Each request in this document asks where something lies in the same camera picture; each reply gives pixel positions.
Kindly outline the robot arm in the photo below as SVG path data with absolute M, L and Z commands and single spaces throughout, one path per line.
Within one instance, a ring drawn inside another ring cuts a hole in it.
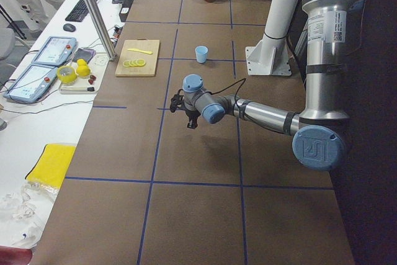
M 308 16 L 305 109 L 288 112 L 237 95 L 216 96 L 196 74 L 184 78 L 171 100 L 171 110 L 188 116 L 189 128 L 197 119 L 219 122 L 225 115 L 250 121 L 273 132 L 292 136 L 296 159 L 317 171 L 340 165 L 349 151 L 346 127 L 349 116 L 341 104 L 340 86 L 346 73 L 341 61 L 346 42 L 347 13 L 357 0 L 272 0 L 263 38 L 246 49 L 250 75 L 288 74 L 287 35 L 295 7 L 301 3 Z

